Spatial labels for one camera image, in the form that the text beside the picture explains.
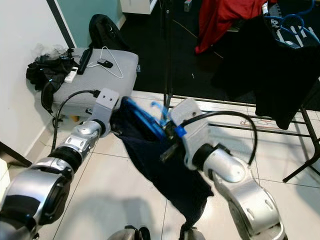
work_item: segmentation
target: silver robot arm segment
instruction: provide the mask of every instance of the silver robot arm segment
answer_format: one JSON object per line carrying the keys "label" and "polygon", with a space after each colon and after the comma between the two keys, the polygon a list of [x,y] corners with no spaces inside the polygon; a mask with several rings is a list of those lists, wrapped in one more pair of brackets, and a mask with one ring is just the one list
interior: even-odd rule
{"label": "silver robot arm segment", "polygon": [[74,174],[98,139],[110,131],[109,120],[118,99],[117,92],[104,88],[92,116],[48,157],[13,179],[0,205],[1,240],[36,239],[41,226],[60,218]]}
{"label": "silver robot arm segment", "polygon": [[[196,102],[186,99],[173,108],[170,119],[179,126],[184,120],[202,114]],[[201,170],[228,201],[238,233],[244,240],[283,240],[286,233],[277,205],[269,192],[258,185],[250,166],[231,155],[221,144],[213,147],[206,119],[184,127],[184,163],[190,170]]]}

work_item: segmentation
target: white wire hanger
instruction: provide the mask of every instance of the white wire hanger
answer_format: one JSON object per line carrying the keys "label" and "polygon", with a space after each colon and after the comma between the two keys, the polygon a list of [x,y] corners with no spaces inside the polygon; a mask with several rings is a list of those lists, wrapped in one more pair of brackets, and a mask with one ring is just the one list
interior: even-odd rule
{"label": "white wire hanger", "polygon": [[104,50],[104,49],[106,49],[106,50],[109,52],[109,54],[111,55],[111,57],[113,58],[116,66],[118,67],[118,69],[119,69],[119,71],[120,71],[120,73],[121,73],[121,76],[118,76],[118,75],[114,74],[114,73],[113,73],[112,71],[110,71],[108,68],[106,68],[106,67],[104,67],[104,66],[102,66],[102,65],[100,65],[100,64],[91,65],[92,62],[90,62],[86,67],[87,67],[87,68],[94,68],[94,67],[100,66],[100,67],[104,68],[105,70],[107,70],[109,73],[111,73],[113,76],[117,77],[118,79],[123,79],[123,78],[124,78],[124,74],[122,73],[121,68],[119,67],[118,62],[117,62],[117,60],[115,59],[115,56],[111,53],[111,51],[109,50],[109,48],[107,48],[106,46],[104,46],[104,47],[101,49],[101,53],[100,53],[100,58],[99,58],[99,59],[102,58],[102,53],[103,53],[103,50]]}

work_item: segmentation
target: white tile floor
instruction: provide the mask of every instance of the white tile floor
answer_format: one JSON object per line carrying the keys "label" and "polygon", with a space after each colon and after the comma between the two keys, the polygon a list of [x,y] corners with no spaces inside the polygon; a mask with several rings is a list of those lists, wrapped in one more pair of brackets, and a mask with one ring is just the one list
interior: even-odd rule
{"label": "white tile floor", "polygon": [[[162,103],[158,93],[132,93],[134,100],[154,116],[160,117],[150,103]],[[171,105],[181,100],[172,99]],[[199,102],[203,110],[234,110],[254,114],[253,109],[221,103]],[[310,111],[315,130],[320,135],[320,112]],[[247,123],[237,117],[211,118],[217,124],[243,127]],[[255,120],[260,128],[274,128],[274,123]],[[65,121],[59,129],[61,142],[75,125]],[[297,132],[296,126],[290,131]],[[251,153],[253,139],[250,131],[212,127],[217,142],[227,146],[235,156],[244,160]],[[52,139],[46,143],[40,157],[50,151]],[[258,149],[252,165],[253,176],[274,196],[289,240],[319,239],[320,236],[320,176],[309,169],[289,183],[282,179],[299,167],[306,155],[313,154],[311,142],[296,136],[259,133]],[[20,169],[10,167],[10,177]],[[207,240],[238,240],[236,227],[228,204],[212,186],[214,197],[208,199],[204,214],[196,227]],[[63,216],[54,224],[40,230],[40,240],[106,240],[131,224],[147,226],[153,240],[177,240],[184,217],[133,166],[122,142],[113,134],[98,141],[92,153],[76,173]]]}

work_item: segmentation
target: teal wall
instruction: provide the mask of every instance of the teal wall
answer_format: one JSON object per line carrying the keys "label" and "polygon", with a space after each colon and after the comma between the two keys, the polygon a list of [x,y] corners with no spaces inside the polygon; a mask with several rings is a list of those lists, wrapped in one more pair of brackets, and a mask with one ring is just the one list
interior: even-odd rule
{"label": "teal wall", "polygon": [[94,14],[107,15],[117,24],[122,16],[120,0],[57,0],[77,47],[91,43],[89,22]]}

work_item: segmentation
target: black cable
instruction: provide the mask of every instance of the black cable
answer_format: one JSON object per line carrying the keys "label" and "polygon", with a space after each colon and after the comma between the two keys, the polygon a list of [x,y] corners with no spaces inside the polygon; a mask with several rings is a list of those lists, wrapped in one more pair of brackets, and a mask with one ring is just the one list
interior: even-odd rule
{"label": "black cable", "polygon": [[249,121],[249,123],[251,124],[252,130],[253,130],[253,133],[254,133],[253,149],[252,149],[252,153],[251,153],[251,156],[250,156],[250,159],[248,162],[248,164],[251,165],[254,158],[255,158],[256,151],[257,151],[258,132],[257,132],[257,127],[256,127],[254,121],[252,121],[252,119],[249,116],[247,116],[243,113],[240,113],[240,112],[236,112],[236,111],[214,111],[214,112],[208,112],[208,113],[190,118],[190,119],[184,121],[183,123],[181,123],[181,127],[185,127],[185,126],[192,124],[198,120],[205,119],[205,118],[212,117],[212,116],[217,116],[217,115],[238,116],[238,117],[244,118]]}
{"label": "black cable", "polygon": [[64,105],[66,104],[66,102],[68,102],[71,98],[73,98],[74,96],[78,95],[78,94],[84,94],[84,93],[90,93],[93,94],[93,96],[95,97],[97,95],[97,90],[82,90],[82,91],[77,91],[75,93],[72,93],[70,96],[68,96],[59,106],[58,111],[56,112],[55,115],[55,121],[54,121],[54,133],[53,133],[53,141],[52,141],[52,147],[51,147],[51,153],[54,151],[54,149],[56,148],[56,142],[57,142],[57,134],[58,134],[58,123],[59,123],[59,116],[61,113],[62,108],[64,107]]}

